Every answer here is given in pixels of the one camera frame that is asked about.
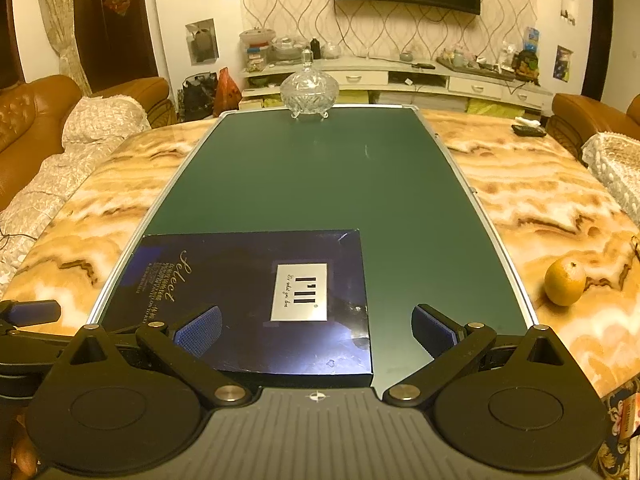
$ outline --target leather sofa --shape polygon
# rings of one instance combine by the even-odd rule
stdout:
[[[152,128],[177,122],[169,85],[161,77],[137,79],[93,96],[123,94],[146,110]],[[0,94],[0,211],[38,173],[48,156],[62,153],[62,129],[82,93],[63,75],[52,75]]]
[[[582,146],[598,132],[615,132],[640,140],[640,95],[626,114],[582,95],[556,94],[546,132],[582,162]]]

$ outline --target doorway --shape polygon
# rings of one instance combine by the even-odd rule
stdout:
[[[158,75],[145,0],[75,0],[74,14],[92,91]]]
[[[600,101],[607,78],[611,34],[613,31],[613,0],[593,0],[591,43],[582,95]]]
[[[12,0],[0,0],[0,91],[24,82],[15,40]]]

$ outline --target red plastic bag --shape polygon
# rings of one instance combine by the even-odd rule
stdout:
[[[216,97],[213,99],[213,116],[218,117],[227,110],[238,110],[240,99],[242,99],[242,94],[238,85],[231,79],[229,69],[225,66],[220,69],[218,76],[218,88],[216,89]]]

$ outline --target tv cabinet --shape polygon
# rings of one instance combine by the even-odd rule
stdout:
[[[319,59],[314,67],[327,72],[340,85],[340,90],[366,90],[377,92],[416,92],[444,94],[462,98],[481,98],[521,106],[539,113],[545,102],[550,107],[553,94],[533,83],[504,81],[486,76],[454,72],[436,60],[418,60],[431,63],[434,69],[413,68],[411,64],[361,57]],[[269,65],[261,72],[242,71],[245,88],[243,101],[278,94],[278,82],[302,68],[301,64]],[[271,81],[271,86],[264,79]],[[256,86],[256,80],[264,86]]]

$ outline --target black bag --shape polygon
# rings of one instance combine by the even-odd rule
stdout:
[[[213,99],[218,88],[215,72],[189,76],[182,83],[184,122],[199,121],[213,113]]]

